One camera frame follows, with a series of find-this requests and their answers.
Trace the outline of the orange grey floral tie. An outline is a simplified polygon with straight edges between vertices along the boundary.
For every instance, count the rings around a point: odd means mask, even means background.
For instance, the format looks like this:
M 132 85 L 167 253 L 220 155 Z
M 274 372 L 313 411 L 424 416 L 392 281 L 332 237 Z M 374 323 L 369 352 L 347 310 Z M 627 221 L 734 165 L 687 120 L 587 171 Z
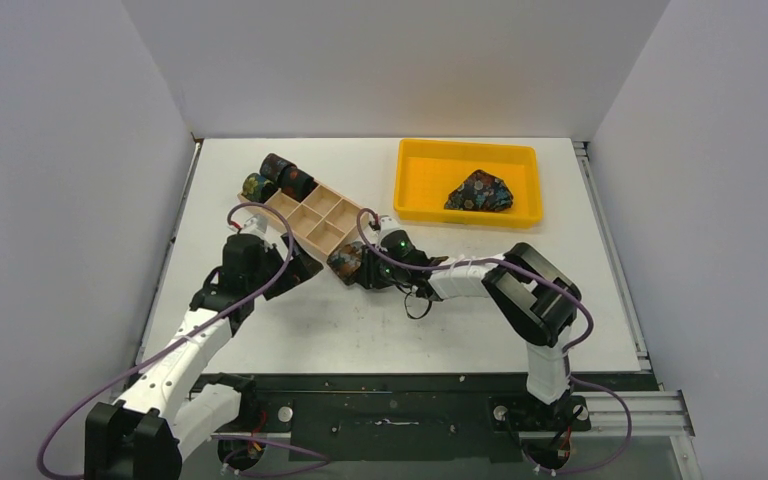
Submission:
M 347 243 L 337 247 L 327 257 L 326 263 L 343 284 L 351 286 L 360 279 L 366 250 L 361 241 Z

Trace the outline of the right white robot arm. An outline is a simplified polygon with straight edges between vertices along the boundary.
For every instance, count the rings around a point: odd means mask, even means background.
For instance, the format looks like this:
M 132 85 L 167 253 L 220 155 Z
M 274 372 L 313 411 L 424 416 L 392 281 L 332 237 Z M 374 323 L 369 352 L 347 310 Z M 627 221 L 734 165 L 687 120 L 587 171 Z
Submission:
M 527 243 L 489 258 L 430 256 L 400 227 L 380 227 L 374 243 L 363 239 L 333 253 L 332 270 L 347 285 L 394 287 L 430 303 L 489 298 L 526 343 L 528 421 L 553 427 L 565 415 L 571 392 L 568 359 L 579 289 Z

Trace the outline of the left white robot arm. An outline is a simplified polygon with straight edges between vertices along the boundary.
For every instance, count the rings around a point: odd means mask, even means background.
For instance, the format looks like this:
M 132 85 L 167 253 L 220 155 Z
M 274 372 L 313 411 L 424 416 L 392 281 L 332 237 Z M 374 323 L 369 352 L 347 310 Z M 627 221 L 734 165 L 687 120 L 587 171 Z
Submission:
M 258 297 L 282 295 L 323 268 L 282 237 L 281 255 L 261 233 L 230 235 L 222 260 L 192 297 L 165 352 L 139 372 L 113 403 L 97 403 L 85 420 L 86 479 L 176 479 L 184 460 L 219 427 L 242 431 L 258 417 L 254 381 L 212 374 L 189 400 L 210 360 L 253 312 Z

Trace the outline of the wooden compartment tray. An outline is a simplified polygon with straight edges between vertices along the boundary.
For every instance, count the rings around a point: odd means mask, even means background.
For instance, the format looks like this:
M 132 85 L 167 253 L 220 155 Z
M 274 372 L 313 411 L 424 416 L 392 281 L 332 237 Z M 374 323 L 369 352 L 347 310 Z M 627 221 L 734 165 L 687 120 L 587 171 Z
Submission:
M 316 186 L 303 200 L 277 191 L 263 203 L 288 221 L 296 244 L 320 262 L 359 239 L 361 207 L 325 184 Z

